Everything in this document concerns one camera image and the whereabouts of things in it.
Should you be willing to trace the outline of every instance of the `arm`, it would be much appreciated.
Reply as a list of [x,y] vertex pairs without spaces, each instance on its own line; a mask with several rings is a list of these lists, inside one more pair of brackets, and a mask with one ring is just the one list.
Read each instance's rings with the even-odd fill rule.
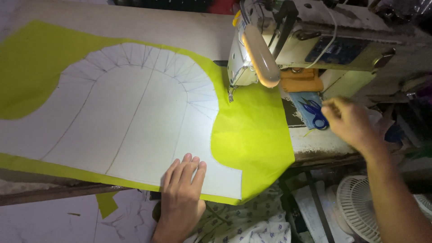
[[162,185],[161,217],[151,243],[182,243],[187,239],[206,209],[200,200],[206,169],[206,163],[190,153],[168,168]]
[[432,224],[403,182],[363,106],[345,98],[325,101],[331,130],[365,158],[378,227],[384,243],[432,242]]

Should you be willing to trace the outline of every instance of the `folded cloth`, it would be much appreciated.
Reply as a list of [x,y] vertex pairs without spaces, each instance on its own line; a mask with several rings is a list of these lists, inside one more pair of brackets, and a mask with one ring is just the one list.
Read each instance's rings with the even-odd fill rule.
[[281,71],[280,84],[286,92],[320,92],[324,89],[318,69],[303,69],[300,73]]
[[294,93],[289,93],[289,96],[291,97],[291,100],[294,103],[294,106],[297,108],[297,110],[302,115],[302,121],[306,124],[306,126],[309,129],[314,129],[315,126],[313,124],[313,121],[314,121],[315,115],[306,111],[300,102],[305,103],[305,101],[303,100],[303,98],[304,98],[305,100],[313,100],[317,104],[322,106],[321,98],[318,96],[318,93],[316,93],[316,92],[294,92]]

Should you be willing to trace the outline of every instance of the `sewing machine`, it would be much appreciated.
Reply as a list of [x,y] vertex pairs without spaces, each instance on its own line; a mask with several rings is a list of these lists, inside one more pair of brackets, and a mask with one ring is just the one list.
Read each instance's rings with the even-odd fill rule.
[[240,86],[260,81],[272,88],[279,70],[303,68],[325,69],[324,98],[352,96],[413,36],[387,26],[367,7],[334,2],[286,0],[279,11],[264,0],[240,2],[227,67],[230,102]]

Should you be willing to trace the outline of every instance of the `white paper pattern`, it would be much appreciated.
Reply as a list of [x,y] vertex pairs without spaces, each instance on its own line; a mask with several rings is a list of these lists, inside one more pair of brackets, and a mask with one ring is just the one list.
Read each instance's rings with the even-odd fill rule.
[[0,152],[151,185],[187,152],[207,162],[202,193],[241,199],[241,171],[214,160],[213,83],[190,57],[136,43],[66,68],[36,111],[0,120]]

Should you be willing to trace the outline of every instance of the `wooden table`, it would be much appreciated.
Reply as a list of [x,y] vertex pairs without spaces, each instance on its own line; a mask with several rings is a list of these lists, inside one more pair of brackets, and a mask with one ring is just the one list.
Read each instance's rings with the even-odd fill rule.
[[[233,16],[189,13],[122,6],[95,5],[55,0],[25,0],[12,15],[10,24],[0,32],[0,40],[32,20],[106,37],[136,40],[184,48],[211,60],[227,60],[234,35]],[[287,119],[298,119],[287,111]],[[329,163],[351,163],[360,159],[345,142],[329,129],[313,131],[290,128],[295,162],[292,167]],[[0,196],[0,205],[42,201],[126,189],[124,187],[82,182],[65,188],[23,192]]]

